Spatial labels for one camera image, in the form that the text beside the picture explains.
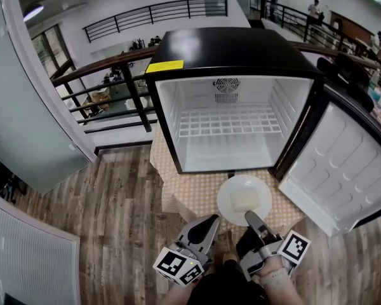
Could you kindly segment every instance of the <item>food on plate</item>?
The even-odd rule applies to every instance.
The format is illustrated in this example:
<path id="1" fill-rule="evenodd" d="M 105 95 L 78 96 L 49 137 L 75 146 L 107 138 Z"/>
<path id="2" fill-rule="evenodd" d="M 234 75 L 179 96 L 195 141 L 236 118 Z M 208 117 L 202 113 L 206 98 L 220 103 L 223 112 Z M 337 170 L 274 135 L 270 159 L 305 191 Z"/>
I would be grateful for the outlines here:
<path id="1" fill-rule="evenodd" d="M 256 209 L 260 205 L 260 197 L 253 187 L 246 187 L 232 192 L 230 200 L 234 212 L 247 212 Z"/>

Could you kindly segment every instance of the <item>table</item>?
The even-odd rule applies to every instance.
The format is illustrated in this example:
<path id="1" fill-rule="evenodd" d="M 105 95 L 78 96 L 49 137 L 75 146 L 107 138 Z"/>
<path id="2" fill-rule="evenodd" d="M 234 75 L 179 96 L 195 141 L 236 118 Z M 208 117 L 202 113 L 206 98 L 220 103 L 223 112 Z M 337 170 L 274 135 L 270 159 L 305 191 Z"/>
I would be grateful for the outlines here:
<path id="1" fill-rule="evenodd" d="M 159 125 L 151 146 L 150 162 L 164 182 L 164 212 L 179 213 L 187 222 L 196 217 L 219 214 L 216 198 L 220 186 L 228 179 L 227 174 L 179 175 Z M 265 218 L 265 223 L 274 232 L 285 235 L 293 225 L 305 217 L 305 214 L 278 190 L 278 182 L 267 170 L 236 172 L 236 175 L 241 174 L 256 176 L 268 185 L 272 194 L 272 208 Z M 220 233 L 229 229 L 234 243 L 237 243 L 246 230 L 245 227 L 235 226 L 221 217 Z"/>

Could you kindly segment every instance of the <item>wooden handrail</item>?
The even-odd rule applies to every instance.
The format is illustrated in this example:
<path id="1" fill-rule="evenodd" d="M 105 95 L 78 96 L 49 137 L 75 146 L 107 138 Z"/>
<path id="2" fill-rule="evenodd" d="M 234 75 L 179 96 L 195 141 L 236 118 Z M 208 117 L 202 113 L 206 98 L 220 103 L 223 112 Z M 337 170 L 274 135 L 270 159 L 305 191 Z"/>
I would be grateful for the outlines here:
<path id="1" fill-rule="evenodd" d="M 150 48 L 142 48 L 141 50 L 133 50 L 127 53 L 115 55 L 114 57 L 105 58 L 104 60 L 93 62 L 92 64 L 85 65 L 70 74 L 65 74 L 59 78 L 52 81 L 54 87 L 64 85 L 69 81 L 93 74 L 95 72 L 111 68 L 115 65 L 124 64 L 127 62 L 134 62 L 141 60 L 143 58 L 151 58 L 154 55 L 157 46 L 152 46 Z"/>
<path id="2" fill-rule="evenodd" d="M 323 48 L 321 46 L 316 46 L 309 43 L 301 43 L 301 42 L 293 42 L 293 41 L 290 41 L 290 43 L 292 46 L 294 46 L 301 52 L 316 53 L 316 54 L 324 55 L 326 57 L 336 57 L 339 53 L 341 53 L 338 50 Z M 134 50 L 134 51 L 120 54 L 120 55 L 115 55 L 114 57 L 106 58 L 104 60 L 94 62 L 92 64 L 85 65 L 84 67 L 79 68 L 78 70 L 75 70 L 71 72 L 70 74 L 66 74 L 59 78 L 54 79 L 52 83 L 55 87 L 57 87 L 60 85 L 64 85 L 65 83 L 68 83 L 69 81 L 81 78 L 83 76 L 87 76 L 89 74 L 93 74 L 95 72 L 98 72 L 104 69 L 111 68 L 119 64 L 134 62 L 144 58 L 151 58 L 154 55 L 156 48 L 157 46 L 153 46 L 151 48 L 143 48 L 141 50 Z M 376 65 L 371 60 L 355 57 L 353 55 L 347 55 L 347 56 L 353 59 L 355 62 L 367 68 L 380 69 L 381 71 L 381 66 Z"/>

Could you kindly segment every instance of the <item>open fridge door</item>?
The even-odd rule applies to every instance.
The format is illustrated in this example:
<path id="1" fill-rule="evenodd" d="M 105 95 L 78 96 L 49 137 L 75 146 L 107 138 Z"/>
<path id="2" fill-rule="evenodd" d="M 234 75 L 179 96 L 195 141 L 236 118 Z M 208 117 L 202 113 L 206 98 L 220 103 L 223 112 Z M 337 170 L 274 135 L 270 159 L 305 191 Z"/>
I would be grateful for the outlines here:
<path id="1" fill-rule="evenodd" d="M 381 143 L 362 124 L 329 102 L 279 185 L 329 236 L 381 215 Z"/>

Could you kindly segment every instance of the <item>mini fridge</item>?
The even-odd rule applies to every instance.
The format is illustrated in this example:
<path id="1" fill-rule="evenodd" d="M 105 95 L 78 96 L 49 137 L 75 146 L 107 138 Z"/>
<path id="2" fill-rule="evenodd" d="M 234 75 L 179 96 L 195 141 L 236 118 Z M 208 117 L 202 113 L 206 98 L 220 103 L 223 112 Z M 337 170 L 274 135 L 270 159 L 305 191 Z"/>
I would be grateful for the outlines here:
<path id="1" fill-rule="evenodd" d="M 330 236 L 381 215 L 381 126 L 276 32 L 167 32 L 145 77 L 178 173 L 268 168 Z"/>

